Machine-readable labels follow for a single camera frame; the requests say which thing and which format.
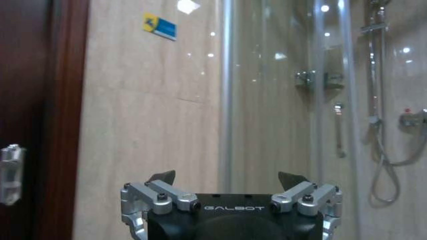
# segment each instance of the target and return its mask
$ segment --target shower mixer valve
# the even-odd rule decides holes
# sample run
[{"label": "shower mixer valve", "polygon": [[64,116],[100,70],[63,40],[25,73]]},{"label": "shower mixer valve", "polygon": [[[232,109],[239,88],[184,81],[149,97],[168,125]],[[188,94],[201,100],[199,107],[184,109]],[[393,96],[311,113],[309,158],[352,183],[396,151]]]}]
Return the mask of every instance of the shower mixer valve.
[{"label": "shower mixer valve", "polygon": [[399,117],[399,124],[401,127],[416,127],[427,123],[427,109],[424,108],[419,113],[411,113],[411,109],[405,109]]},{"label": "shower mixer valve", "polygon": [[331,240],[343,193],[279,172],[277,194],[195,194],[172,186],[175,171],[120,190],[121,221],[135,240]]}]

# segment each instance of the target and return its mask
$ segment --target beige marble wall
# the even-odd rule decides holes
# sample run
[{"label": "beige marble wall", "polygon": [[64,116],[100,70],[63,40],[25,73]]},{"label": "beige marble wall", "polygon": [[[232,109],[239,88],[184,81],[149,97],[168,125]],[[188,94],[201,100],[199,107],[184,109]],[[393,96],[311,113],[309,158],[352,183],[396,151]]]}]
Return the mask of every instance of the beige marble wall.
[{"label": "beige marble wall", "polygon": [[[343,223],[336,230],[336,239],[348,240],[355,238],[355,205],[356,201],[361,203],[360,220],[363,240],[424,240],[427,239],[427,194],[424,186],[427,185],[427,153],[420,156],[419,161],[409,165],[397,167],[396,174],[400,181],[400,198],[388,207],[375,208],[369,204],[369,188],[375,174],[376,163],[371,157],[371,142],[367,138],[369,130],[369,105],[368,105],[368,42],[365,36],[360,34],[360,27],[365,25],[365,7],[364,0],[351,1],[351,21],[352,21],[352,41],[353,41],[353,64],[356,68],[357,85],[357,121],[360,123],[360,136],[357,144],[361,146],[361,152],[356,159],[337,158],[335,146],[335,118],[332,107],[335,102],[347,102],[347,91],[341,91],[332,96],[325,103],[325,123],[324,129],[324,161],[327,165],[325,182],[336,183],[344,191],[344,212]],[[427,102],[427,82],[424,68],[427,65],[427,2],[423,0],[392,0],[385,7],[389,31],[385,35],[385,74],[384,74],[384,125],[385,125],[385,148],[392,161],[401,161],[411,153],[415,144],[415,136],[404,133],[399,128],[399,115],[405,108],[413,112],[425,108]],[[337,25],[325,26],[325,30]],[[403,53],[403,48],[409,47],[411,52]],[[363,171],[356,179],[360,184],[361,192],[355,194],[355,181],[352,174],[356,171],[351,168],[349,161],[359,161]],[[393,193],[393,187],[389,178],[381,174],[379,194],[389,197]]]},{"label": "beige marble wall", "polygon": [[[175,169],[177,187],[217,191],[221,1],[193,1],[189,15],[175,0],[91,1],[76,240],[129,239],[125,182]],[[145,12],[177,24],[177,41],[143,31]]]},{"label": "beige marble wall", "polygon": [[[361,12],[361,6],[353,13]],[[399,115],[405,108],[413,112],[427,106],[427,2],[424,0],[392,0],[385,7],[385,22],[389,31],[385,35],[385,71],[383,80],[384,92],[384,125],[385,149],[393,162],[403,161],[416,143],[415,136],[404,133],[399,128]],[[353,14],[353,29],[363,24],[360,14]],[[359,121],[361,135],[368,131],[368,92],[367,92],[367,39],[356,35],[356,79],[359,81]],[[419,161],[397,167],[396,174],[401,186],[400,198],[395,204],[384,208],[372,208],[367,199],[369,184],[376,164],[369,156],[371,146],[363,142],[363,152],[357,161],[361,161],[364,176],[360,179],[364,191],[359,198],[363,202],[361,227],[365,232],[364,239],[379,240],[424,240],[427,239],[427,152]],[[377,191],[381,196],[389,197],[393,191],[389,178],[383,174]]]},{"label": "beige marble wall", "polygon": [[295,87],[308,67],[307,6],[233,3],[232,191],[276,193],[279,171],[308,175],[309,95]]}]

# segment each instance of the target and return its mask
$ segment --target dark wooden door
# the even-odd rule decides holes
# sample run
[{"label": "dark wooden door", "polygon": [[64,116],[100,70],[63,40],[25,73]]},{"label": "dark wooden door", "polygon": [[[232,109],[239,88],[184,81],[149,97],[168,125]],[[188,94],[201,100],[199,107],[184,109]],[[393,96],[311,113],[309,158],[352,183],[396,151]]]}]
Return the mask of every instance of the dark wooden door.
[{"label": "dark wooden door", "polygon": [[21,199],[0,205],[0,240],[30,239],[41,165],[51,0],[0,4],[0,148],[26,148]]},{"label": "dark wooden door", "polygon": [[26,148],[0,240],[71,240],[89,0],[0,3],[0,148]]}]

